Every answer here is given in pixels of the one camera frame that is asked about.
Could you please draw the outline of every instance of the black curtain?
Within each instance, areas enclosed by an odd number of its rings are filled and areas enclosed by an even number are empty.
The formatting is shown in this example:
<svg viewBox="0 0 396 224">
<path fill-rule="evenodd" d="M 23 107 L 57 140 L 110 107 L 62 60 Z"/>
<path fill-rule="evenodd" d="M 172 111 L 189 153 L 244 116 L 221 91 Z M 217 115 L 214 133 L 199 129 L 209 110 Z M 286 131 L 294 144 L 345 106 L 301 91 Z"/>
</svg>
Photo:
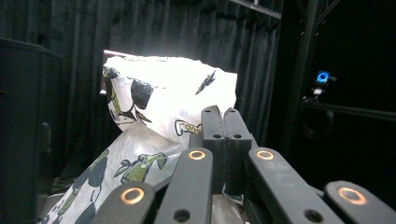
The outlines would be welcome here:
<svg viewBox="0 0 396 224">
<path fill-rule="evenodd" d="M 237 73 L 235 107 L 265 145 L 278 19 L 226 0 L 0 2 L 0 37 L 42 45 L 64 58 L 65 177 L 78 175 L 120 133 L 99 95 L 104 49 L 187 57 Z M 280 12 L 281 2 L 262 6 Z"/>
</svg>

